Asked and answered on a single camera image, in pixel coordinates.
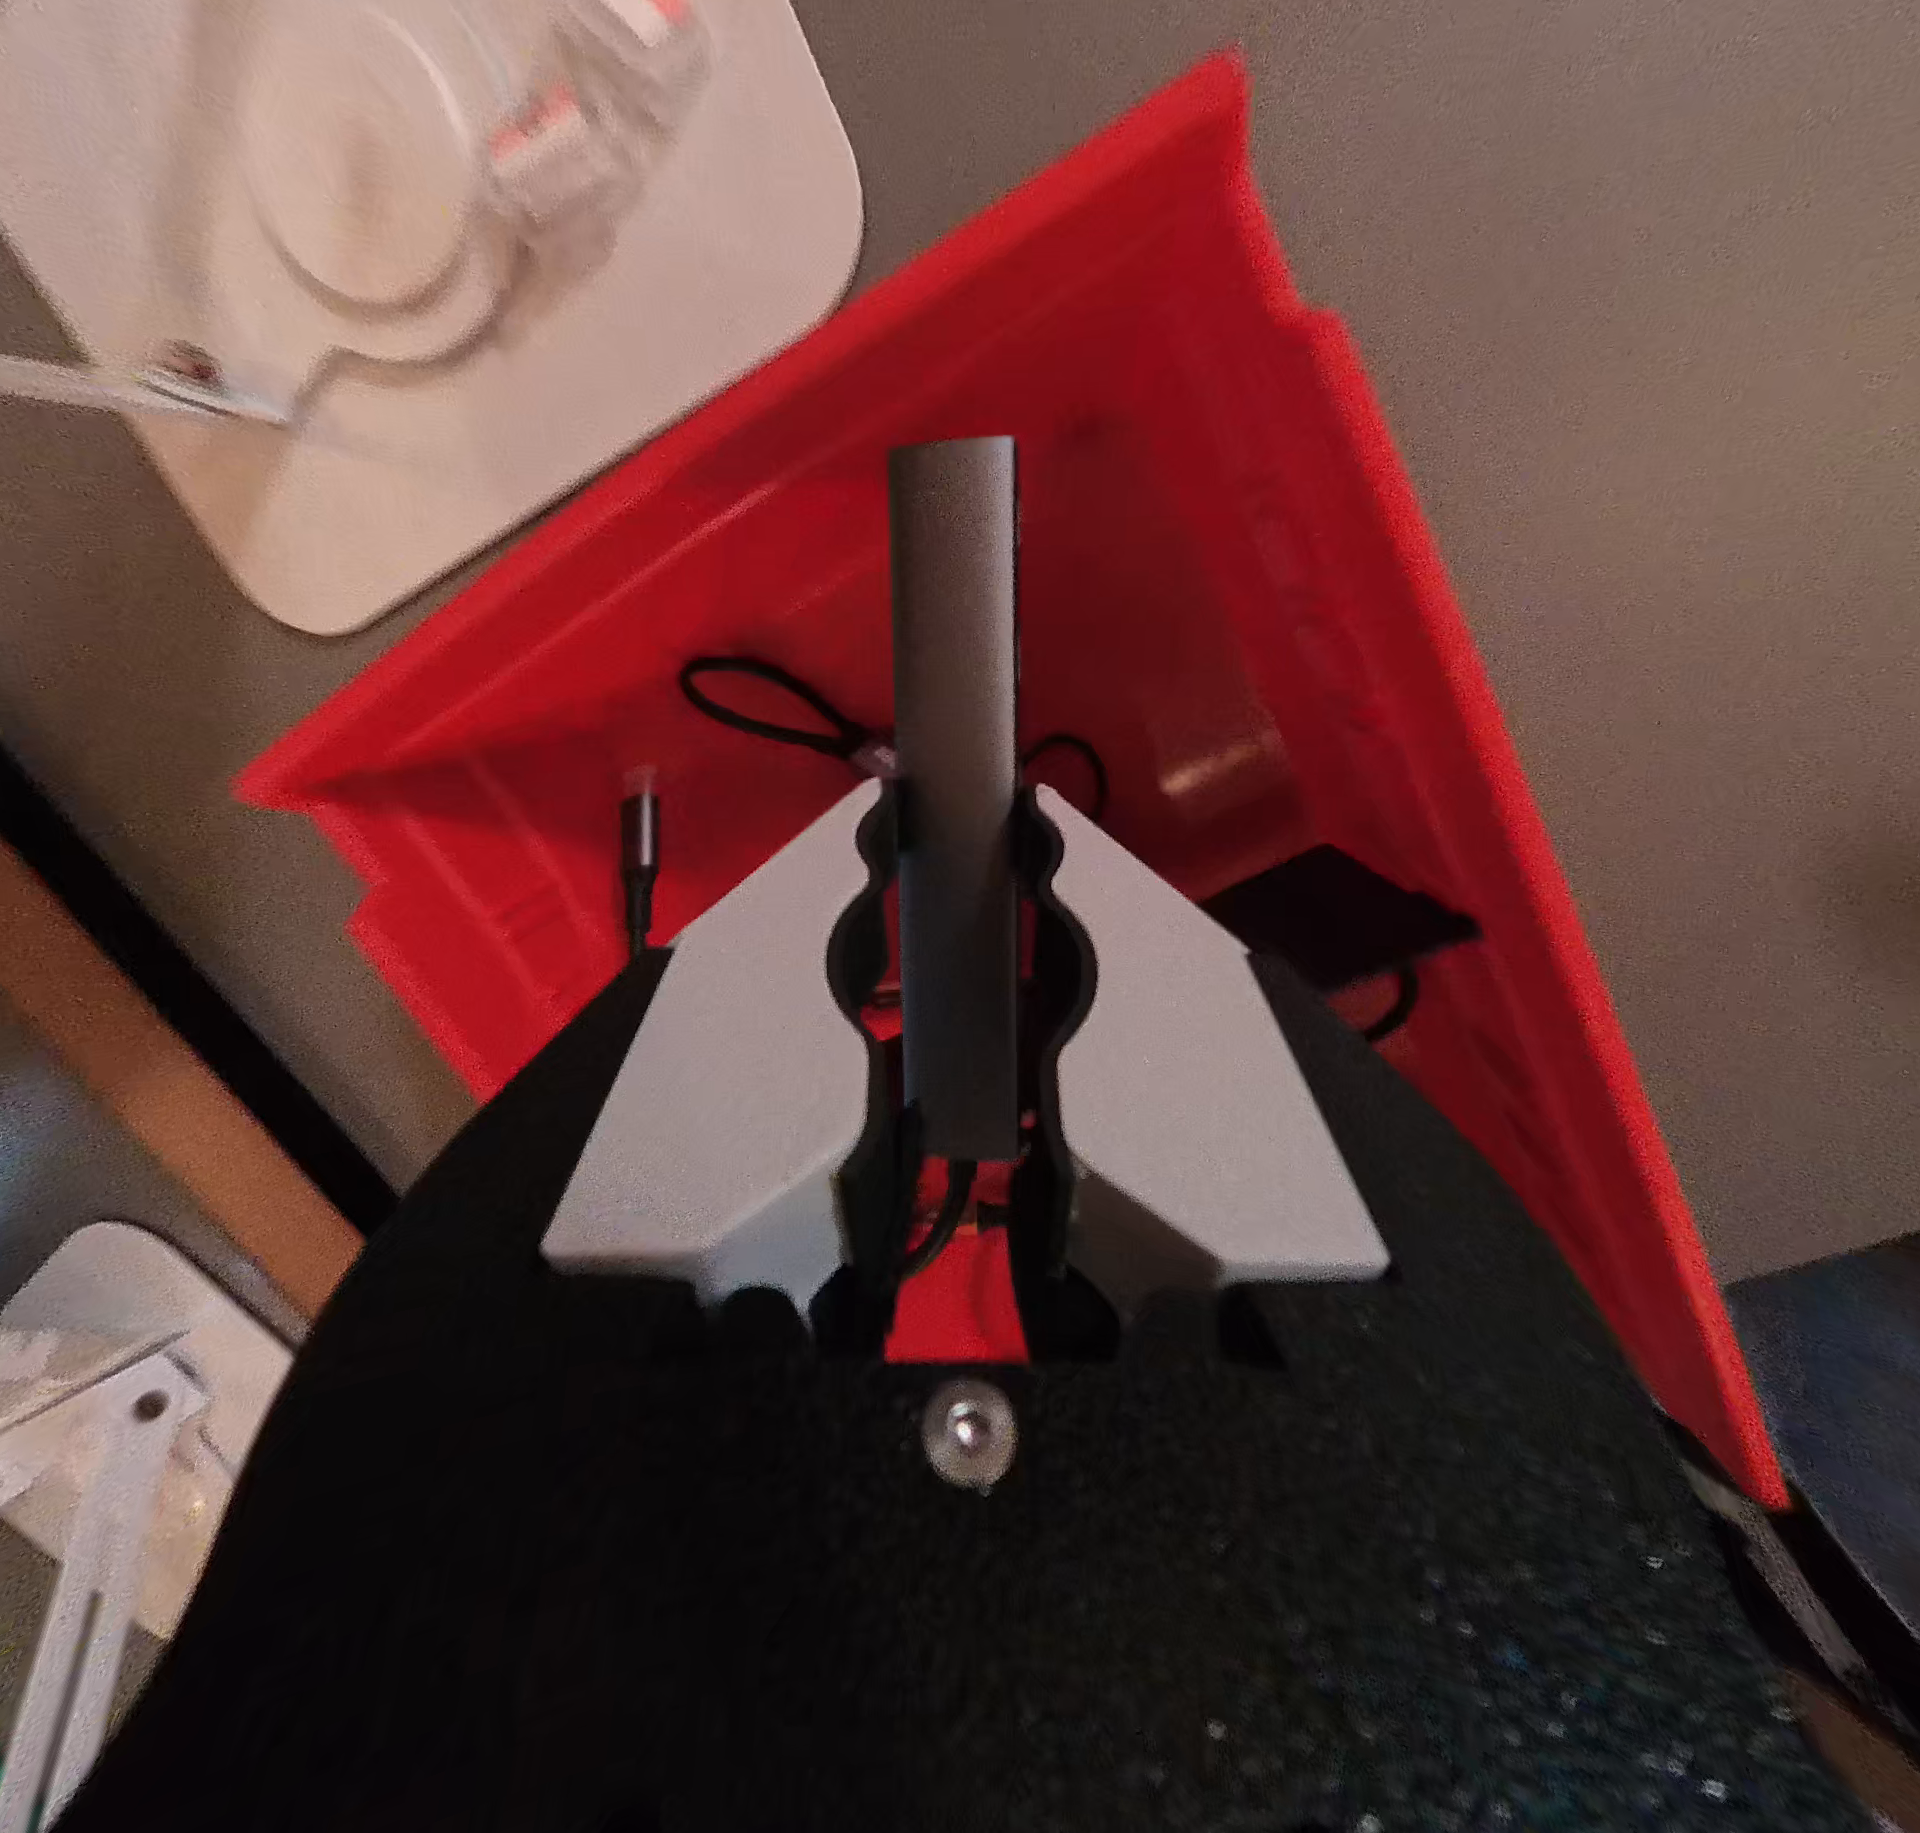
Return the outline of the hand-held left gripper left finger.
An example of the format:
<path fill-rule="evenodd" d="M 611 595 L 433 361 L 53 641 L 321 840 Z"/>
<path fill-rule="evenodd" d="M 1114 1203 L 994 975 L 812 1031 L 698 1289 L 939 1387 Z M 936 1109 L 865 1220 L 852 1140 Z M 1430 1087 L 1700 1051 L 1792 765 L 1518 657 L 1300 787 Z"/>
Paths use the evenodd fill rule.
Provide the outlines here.
<path fill-rule="evenodd" d="M 798 1311 L 852 1263 L 840 1179 L 884 1125 L 893 799 L 862 781 L 686 927 L 546 1226 L 568 1273 Z"/>

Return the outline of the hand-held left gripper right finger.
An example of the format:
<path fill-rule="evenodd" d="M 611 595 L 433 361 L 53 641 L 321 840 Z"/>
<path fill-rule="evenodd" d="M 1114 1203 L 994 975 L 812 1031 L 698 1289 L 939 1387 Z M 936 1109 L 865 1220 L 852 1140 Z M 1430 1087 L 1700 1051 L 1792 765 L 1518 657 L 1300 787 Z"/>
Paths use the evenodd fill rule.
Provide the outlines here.
<path fill-rule="evenodd" d="M 1242 942 L 1048 787 L 1019 849 L 1017 1307 L 1377 1281 L 1389 1245 Z"/>

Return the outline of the grey usb hub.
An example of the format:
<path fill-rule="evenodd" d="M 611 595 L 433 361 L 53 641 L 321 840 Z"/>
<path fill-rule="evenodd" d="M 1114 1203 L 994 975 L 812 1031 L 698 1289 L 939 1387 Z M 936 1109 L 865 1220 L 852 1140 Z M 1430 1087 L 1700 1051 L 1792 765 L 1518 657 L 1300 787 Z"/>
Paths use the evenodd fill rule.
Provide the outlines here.
<path fill-rule="evenodd" d="M 1017 1059 L 1017 447 L 889 456 L 905 1091 L 930 1154 L 1012 1163 Z"/>

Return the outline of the red plastic bin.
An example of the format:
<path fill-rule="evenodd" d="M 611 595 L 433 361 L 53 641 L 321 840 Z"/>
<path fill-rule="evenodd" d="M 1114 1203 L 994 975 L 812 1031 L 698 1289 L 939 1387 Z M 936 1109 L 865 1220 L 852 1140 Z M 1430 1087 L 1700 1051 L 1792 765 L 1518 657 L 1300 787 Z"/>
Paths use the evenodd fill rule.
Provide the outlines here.
<path fill-rule="evenodd" d="M 490 1100 L 617 967 L 613 808 L 666 806 L 678 931 L 847 776 L 678 673 L 893 711 L 887 454 L 1005 434 L 1019 732 L 1194 899 L 1328 843 L 1476 920 L 1391 1061 L 1544 1226 L 1659 1407 L 1787 1506 L 1693 1212 L 1500 703 L 1335 313 L 1260 201 L 1237 51 L 1197 61 L 617 464 L 249 761 L 364 886 L 350 936 Z"/>

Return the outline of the white metal stand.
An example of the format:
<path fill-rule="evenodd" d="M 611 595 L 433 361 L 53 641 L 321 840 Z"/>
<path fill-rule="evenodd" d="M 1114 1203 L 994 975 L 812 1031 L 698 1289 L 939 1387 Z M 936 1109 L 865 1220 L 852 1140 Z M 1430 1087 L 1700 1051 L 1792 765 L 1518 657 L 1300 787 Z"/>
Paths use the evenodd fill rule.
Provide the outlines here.
<path fill-rule="evenodd" d="M 5 1830 L 50 1830 L 98 1761 L 129 1651 L 179 1627 L 289 1367 L 133 1225 L 80 1229 L 7 1301 L 5 1539 L 53 1584 L 5 1647 Z"/>

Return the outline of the dark blue cloth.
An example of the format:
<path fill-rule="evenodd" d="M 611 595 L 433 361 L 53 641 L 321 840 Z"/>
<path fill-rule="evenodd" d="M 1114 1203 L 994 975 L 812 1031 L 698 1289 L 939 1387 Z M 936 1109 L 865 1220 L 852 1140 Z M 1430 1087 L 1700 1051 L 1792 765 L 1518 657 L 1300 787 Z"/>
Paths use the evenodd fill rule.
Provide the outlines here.
<path fill-rule="evenodd" d="M 1725 1301 L 1794 1497 L 1795 1557 L 1916 1716 L 1916 1237 L 1744 1279 Z"/>

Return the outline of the white tray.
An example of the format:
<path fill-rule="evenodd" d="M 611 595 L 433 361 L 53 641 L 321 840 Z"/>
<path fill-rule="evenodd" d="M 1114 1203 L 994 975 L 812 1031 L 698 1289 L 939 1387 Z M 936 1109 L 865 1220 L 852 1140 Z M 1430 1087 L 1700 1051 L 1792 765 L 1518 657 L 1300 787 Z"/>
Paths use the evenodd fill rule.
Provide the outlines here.
<path fill-rule="evenodd" d="M 228 306 L 237 103 L 289 0 L 5 0 L 5 243 L 253 607 L 386 616 L 817 326 L 862 244 L 854 154 L 790 0 L 692 0 L 707 81 L 633 203 L 508 220 L 508 296 L 426 370 L 287 392 Z M 499 117 L 539 0 L 446 0 Z"/>

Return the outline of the white round dish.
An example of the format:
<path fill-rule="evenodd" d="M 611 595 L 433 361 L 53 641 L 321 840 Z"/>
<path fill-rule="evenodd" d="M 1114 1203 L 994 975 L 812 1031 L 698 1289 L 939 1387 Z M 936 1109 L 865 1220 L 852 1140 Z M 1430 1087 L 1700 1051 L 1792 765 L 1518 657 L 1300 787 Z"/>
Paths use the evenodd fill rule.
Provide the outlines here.
<path fill-rule="evenodd" d="M 228 306 L 287 392 L 337 361 L 426 370 L 489 330 L 492 56 L 446 0 L 289 0 L 240 93 Z"/>

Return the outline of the clear jar red label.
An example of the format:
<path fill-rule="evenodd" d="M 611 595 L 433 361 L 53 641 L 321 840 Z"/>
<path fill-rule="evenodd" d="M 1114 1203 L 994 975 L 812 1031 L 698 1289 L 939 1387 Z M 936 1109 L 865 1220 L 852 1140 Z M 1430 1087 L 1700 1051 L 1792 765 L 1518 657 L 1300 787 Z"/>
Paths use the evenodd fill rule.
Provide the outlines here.
<path fill-rule="evenodd" d="M 623 212 L 707 81 L 692 0 L 539 0 L 530 78 L 489 126 L 486 172 L 508 220 L 557 235 Z"/>

